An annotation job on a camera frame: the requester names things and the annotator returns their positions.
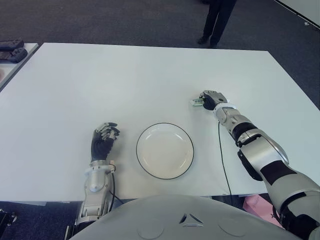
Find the white wall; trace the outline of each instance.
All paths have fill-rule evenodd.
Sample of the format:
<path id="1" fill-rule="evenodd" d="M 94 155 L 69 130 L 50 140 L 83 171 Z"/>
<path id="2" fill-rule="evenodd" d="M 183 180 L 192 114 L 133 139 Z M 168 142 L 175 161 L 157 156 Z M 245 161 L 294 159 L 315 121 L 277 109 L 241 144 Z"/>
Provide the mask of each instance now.
<path id="1" fill-rule="evenodd" d="M 320 25 L 320 0 L 279 0 L 301 15 Z"/>

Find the black device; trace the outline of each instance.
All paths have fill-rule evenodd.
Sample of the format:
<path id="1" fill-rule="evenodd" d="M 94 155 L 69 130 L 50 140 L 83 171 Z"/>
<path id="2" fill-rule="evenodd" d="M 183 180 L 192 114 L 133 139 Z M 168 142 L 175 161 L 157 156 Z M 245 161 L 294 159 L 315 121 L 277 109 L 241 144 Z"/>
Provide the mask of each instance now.
<path id="1" fill-rule="evenodd" d="M 11 63 L 17 64 L 22 59 L 24 59 L 27 55 L 28 55 L 28 52 L 23 47 L 14 49 L 12 51 L 0 50 L 0 62 L 9 61 Z"/>
<path id="2" fill-rule="evenodd" d="M 23 48 L 25 42 L 21 38 L 9 41 L 0 41 L 0 51 L 11 51 L 14 49 Z"/>

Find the white plate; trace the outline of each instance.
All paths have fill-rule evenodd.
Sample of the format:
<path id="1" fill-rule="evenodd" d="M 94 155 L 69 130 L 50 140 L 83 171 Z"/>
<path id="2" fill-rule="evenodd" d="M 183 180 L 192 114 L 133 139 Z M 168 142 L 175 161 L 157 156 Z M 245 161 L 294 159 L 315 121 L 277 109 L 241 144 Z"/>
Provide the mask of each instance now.
<path id="1" fill-rule="evenodd" d="M 170 123 L 148 127 L 136 144 L 140 165 L 159 179 L 174 179 L 184 174 L 194 159 L 194 146 L 188 134 Z"/>

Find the person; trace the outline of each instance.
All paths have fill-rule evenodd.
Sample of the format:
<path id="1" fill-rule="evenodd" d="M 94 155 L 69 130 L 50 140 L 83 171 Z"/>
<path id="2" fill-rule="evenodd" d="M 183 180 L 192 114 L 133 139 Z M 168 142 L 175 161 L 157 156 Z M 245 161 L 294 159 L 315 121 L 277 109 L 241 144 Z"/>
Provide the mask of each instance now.
<path id="1" fill-rule="evenodd" d="M 203 36 L 197 41 L 198 44 L 205 44 L 210 39 L 210 49 L 215 49 L 225 30 L 229 17 L 234 9 L 237 0 L 211 0 L 209 13 L 206 17 Z"/>

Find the small green object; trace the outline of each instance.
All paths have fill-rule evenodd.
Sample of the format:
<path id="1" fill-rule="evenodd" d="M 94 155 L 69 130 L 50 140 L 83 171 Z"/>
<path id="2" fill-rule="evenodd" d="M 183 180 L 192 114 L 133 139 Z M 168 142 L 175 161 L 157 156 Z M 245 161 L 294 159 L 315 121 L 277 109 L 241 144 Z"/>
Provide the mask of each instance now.
<path id="1" fill-rule="evenodd" d="M 197 98 L 190 101 L 191 105 L 194 107 L 202 107 L 205 103 L 203 98 Z"/>

